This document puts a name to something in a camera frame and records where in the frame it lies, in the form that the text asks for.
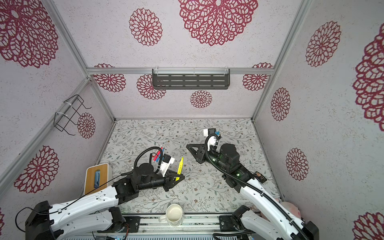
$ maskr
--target red flower pattern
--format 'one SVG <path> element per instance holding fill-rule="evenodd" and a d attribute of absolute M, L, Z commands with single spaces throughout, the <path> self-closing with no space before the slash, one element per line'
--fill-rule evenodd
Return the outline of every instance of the red flower pattern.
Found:
<path fill-rule="evenodd" d="M 352 231 L 354 240 L 382 240 L 384 239 L 384 216 L 379 212 L 360 215 L 354 221 Z"/>
<path fill-rule="evenodd" d="M 364 48 L 362 61 L 355 69 L 355 102 L 364 109 L 364 117 L 378 123 L 384 131 L 384 23 L 375 39 Z"/>
<path fill-rule="evenodd" d="M 156 90 L 153 88 L 151 74 L 140 76 L 137 80 L 137 89 L 141 95 L 152 100 L 162 98 L 167 92 L 166 90 Z"/>
<path fill-rule="evenodd" d="M 0 52 L 23 67 L 49 65 L 58 50 L 58 35 L 39 0 L 2 0 Z"/>
<path fill-rule="evenodd" d="M 340 25 L 330 21 L 322 25 L 312 35 L 308 43 L 306 60 L 312 67 L 323 65 L 333 56 L 340 42 Z"/>
<path fill-rule="evenodd" d="M 98 64 L 96 68 L 114 68 L 109 64 Z M 125 78 L 123 74 L 94 74 L 93 77 L 98 85 L 110 92 L 120 92 L 125 88 Z"/>
<path fill-rule="evenodd" d="M 1 208 L 0 208 L 0 236 L 1 236 L 1 230 L 3 229 L 3 226 L 4 226 L 3 218 L 4 218 L 4 214 L 2 214 Z"/>
<path fill-rule="evenodd" d="M 205 108 L 212 102 L 212 95 L 203 90 L 198 90 L 191 95 L 191 103 L 194 107 Z"/>
<path fill-rule="evenodd" d="M 304 153 L 297 148 L 291 149 L 285 160 L 289 174 L 296 180 L 303 180 L 308 174 L 308 161 Z"/>
<path fill-rule="evenodd" d="M 286 118 L 291 107 L 290 95 L 285 88 L 279 88 L 273 94 L 271 101 L 271 113 L 276 121 L 281 121 Z"/>
<path fill-rule="evenodd" d="M 273 68 L 273 65 L 270 63 L 259 63 L 254 65 L 253 68 Z M 268 78 L 269 75 L 267 74 L 246 74 L 243 76 L 243 85 L 248 90 L 257 91 L 264 88 Z"/>
<path fill-rule="evenodd" d="M 129 28 L 133 37 L 144 46 L 153 46 L 160 41 L 163 33 L 156 15 L 148 9 L 137 9 L 129 19 Z"/>
<path fill-rule="evenodd" d="M 13 185 L 21 192 L 37 193 L 55 179 L 58 168 L 59 159 L 55 151 L 49 146 L 43 146 Z"/>
<path fill-rule="evenodd" d="M 191 37 L 200 43 L 223 45 L 232 41 L 252 21 L 257 0 L 179 0 L 180 17 Z"/>
<path fill-rule="evenodd" d="M 95 133 L 95 119 L 91 114 L 83 113 L 80 115 L 77 124 L 77 130 L 83 138 L 90 138 Z"/>

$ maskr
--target yellow highlighter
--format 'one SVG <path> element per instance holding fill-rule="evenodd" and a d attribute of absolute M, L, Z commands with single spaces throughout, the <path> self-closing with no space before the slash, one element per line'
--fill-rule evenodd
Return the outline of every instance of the yellow highlighter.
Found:
<path fill-rule="evenodd" d="M 183 160 L 184 160 L 184 158 L 182 157 L 182 158 L 181 158 L 181 161 L 180 161 L 180 164 L 179 164 L 179 169 L 177 170 L 177 174 L 181 174 L 181 170 L 183 169 Z"/>

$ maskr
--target white mug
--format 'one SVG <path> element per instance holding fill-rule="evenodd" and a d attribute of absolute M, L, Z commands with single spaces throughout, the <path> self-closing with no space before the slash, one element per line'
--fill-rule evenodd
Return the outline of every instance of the white mug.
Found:
<path fill-rule="evenodd" d="M 171 204 L 165 213 L 159 217 L 159 222 L 168 221 L 172 227 L 179 226 L 183 221 L 183 209 L 179 204 Z"/>

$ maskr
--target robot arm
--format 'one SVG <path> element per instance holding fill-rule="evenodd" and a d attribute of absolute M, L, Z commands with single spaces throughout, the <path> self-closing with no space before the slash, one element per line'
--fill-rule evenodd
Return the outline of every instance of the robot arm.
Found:
<path fill-rule="evenodd" d="M 232 214 L 233 225 L 238 230 L 252 230 L 266 240 L 318 240 L 318 228 L 312 222 L 305 223 L 287 211 L 261 185 L 266 178 L 259 172 L 252 174 L 240 163 L 235 145 L 223 144 L 220 152 L 216 151 L 221 138 L 218 134 L 214 128 L 205 129 L 205 144 L 188 144 L 187 149 L 198 163 L 207 161 L 224 173 L 226 183 L 249 199 L 269 220 L 241 206 Z"/>
<path fill-rule="evenodd" d="M 117 205 L 138 197 L 140 190 L 163 187 L 167 192 L 184 180 L 184 175 L 168 170 L 173 161 L 174 158 L 165 154 L 158 174 L 150 163 L 143 163 L 96 193 L 60 204 L 49 205 L 48 201 L 37 204 L 25 222 L 25 239 L 60 240 L 83 232 L 121 230 L 125 219 Z M 92 214 L 102 209 L 108 210 Z"/>

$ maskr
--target floral tablecloth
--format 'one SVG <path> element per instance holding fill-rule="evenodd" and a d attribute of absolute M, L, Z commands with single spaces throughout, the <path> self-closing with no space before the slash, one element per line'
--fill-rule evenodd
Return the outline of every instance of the floral tablecloth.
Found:
<path fill-rule="evenodd" d="M 165 212 L 173 203 L 180 204 L 184 212 L 232 212 L 241 205 L 252 206 L 225 183 L 219 171 L 208 163 L 198 164 L 186 149 L 189 143 L 204 142 L 204 128 L 220 131 L 222 139 L 218 149 L 224 143 L 235 144 L 241 163 L 250 172 L 262 173 L 268 179 L 263 184 L 265 189 L 279 197 L 249 119 L 120 120 L 100 161 L 111 165 L 113 177 L 130 171 L 140 152 L 159 145 L 175 158 L 171 170 L 177 171 L 181 157 L 184 157 L 182 174 L 185 175 L 185 179 L 168 192 L 163 188 L 140 191 L 138 198 L 119 206 L 123 213 Z M 139 165 L 148 159 L 149 153 L 140 159 Z"/>

